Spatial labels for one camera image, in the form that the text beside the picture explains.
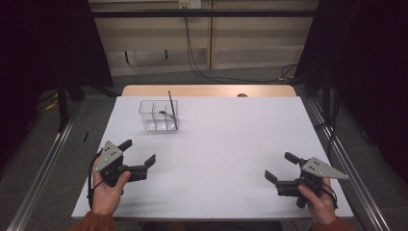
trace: transparent container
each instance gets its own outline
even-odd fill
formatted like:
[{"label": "transparent container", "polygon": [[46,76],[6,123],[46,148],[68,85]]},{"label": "transparent container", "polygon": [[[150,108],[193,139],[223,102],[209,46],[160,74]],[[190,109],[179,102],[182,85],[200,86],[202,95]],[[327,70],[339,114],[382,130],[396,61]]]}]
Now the transparent container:
[{"label": "transparent container", "polygon": [[178,103],[177,100],[171,102],[170,100],[141,101],[139,115],[144,130],[175,131],[179,129]]}]

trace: table surface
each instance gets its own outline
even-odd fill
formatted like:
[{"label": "table surface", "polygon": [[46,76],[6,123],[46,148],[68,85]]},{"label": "table surface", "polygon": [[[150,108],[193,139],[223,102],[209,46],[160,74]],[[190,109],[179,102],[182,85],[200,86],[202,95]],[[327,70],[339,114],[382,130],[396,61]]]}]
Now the table surface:
[{"label": "table surface", "polygon": [[122,96],[220,96],[236,97],[240,93],[248,97],[296,96],[289,85],[131,85]]},{"label": "table surface", "polygon": [[[199,87],[211,91],[211,86]],[[117,218],[272,220],[309,216],[307,209],[295,206],[295,197],[278,196],[264,177],[266,169],[280,180],[298,177],[299,168],[284,159],[286,151],[328,163],[301,99],[293,94],[224,97],[252,92],[245,86],[239,90],[224,87],[230,93],[222,97],[178,96],[182,94],[178,90],[185,88],[198,93],[197,86],[159,86],[153,89],[162,89],[163,96],[118,97],[101,146],[106,141],[120,144],[131,139],[134,145],[124,153],[125,165],[140,165],[152,154],[157,155],[157,162],[148,170],[147,180],[126,185]],[[258,92],[257,86],[247,89]],[[141,101],[168,99],[168,90],[174,91],[173,100],[180,107],[180,130],[145,132],[138,115]],[[337,215],[352,217],[339,182],[332,180],[332,186],[339,199]],[[86,194],[83,188],[73,217],[82,218],[89,210]]]}]

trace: metal frame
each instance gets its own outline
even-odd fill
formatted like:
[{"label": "metal frame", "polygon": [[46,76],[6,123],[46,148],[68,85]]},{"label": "metal frame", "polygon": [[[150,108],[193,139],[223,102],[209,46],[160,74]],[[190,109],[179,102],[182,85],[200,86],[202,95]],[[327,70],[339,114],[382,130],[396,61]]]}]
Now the metal frame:
[{"label": "metal frame", "polygon": [[95,10],[72,13],[95,18],[110,17],[315,17],[348,14],[345,11],[317,10]]},{"label": "metal frame", "polygon": [[[319,123],[324,123],[325,120],[322,115],[323,110],[318,101],[316,99],[311,99],[310,103],[317,119],[319,120]],[[323,129],[328,140],[332,141],[332,147],[336,153],[336,156],[348,174],[351,186],[359,197],[375,230],[390,230],[387,221],[384,219],[377,203],[374,201],[366,185],[363,183],[363,180],[360,178],[356,168],[345,152],[342,143],[340,142],[336,133],[333,133],[333,128],[331,126],[324,126]]]},{"label": "metal frame", "polygon": [[34,209],[36,208],[39,197],[41,196],[42,191],[47,183],[49,174],[54,164],[57,162],[61,150],[63,149],[64,143],[69,135],[69,132],[71,131],[73,121],[78,115],[81,105],[82,102],[76,104],[75,108],[73,109],[72,118],[66,124],[62,132],[58,133],[57,137],[55,138],[54,144],[48,152],[48,155],[45,158],[44,163],[42,164],[41,169],[36,176],[36,179],[34,180],[33,184],[30,187],[30,190],[28,190],[26,196],[15,212],[12,222],[7,228],[7,231],[22,231],[27,225],[27,222]]}]

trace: hand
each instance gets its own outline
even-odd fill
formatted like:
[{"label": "hand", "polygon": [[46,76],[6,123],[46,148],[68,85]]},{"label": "hand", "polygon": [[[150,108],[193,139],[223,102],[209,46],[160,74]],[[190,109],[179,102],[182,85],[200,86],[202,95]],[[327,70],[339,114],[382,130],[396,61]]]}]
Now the hand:
[{"label": "hand", "polygon": [[[323,183],[330,186],[330,179],[323,178]],[[323,187],[328,192],[331,192],[328,187],[324,185]],[[298,189],[300,193],[302,193],[309,200],[307,202],[307,207],[309,209],[310,216],[312,217],[313,225],[329,224],[336,220],[333,200],[328,194],[322,193],[320,197],[317,197],[314,192],[304,185],[299,185]]]},{"label": "hand", "polygon": [[[99,158],[93,164],[92,178],[93,187],[103,180],[99,172],[94,171]],[[113,215],[119,205],[120,197],[122,195],[123,187],[128,182],[131,176],[130,171],[123,172],[114,187],[110,187],[104,182],[94,188],[93,191],[93,205],[92,211],[97,215]]]}]

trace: wall outlet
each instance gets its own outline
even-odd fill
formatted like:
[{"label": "wall outlet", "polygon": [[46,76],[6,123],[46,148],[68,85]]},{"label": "wall outlet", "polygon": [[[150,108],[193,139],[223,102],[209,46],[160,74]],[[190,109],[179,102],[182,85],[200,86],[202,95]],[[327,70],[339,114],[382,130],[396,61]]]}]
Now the wall outlet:
[{"label": "wall outlet", "polygon": [[201,0],[190,0],[191,9],[201,9]]},{"label": "wall outlet", "polygon": [[179,9],[189,9],[190,0],[179,0]]}]

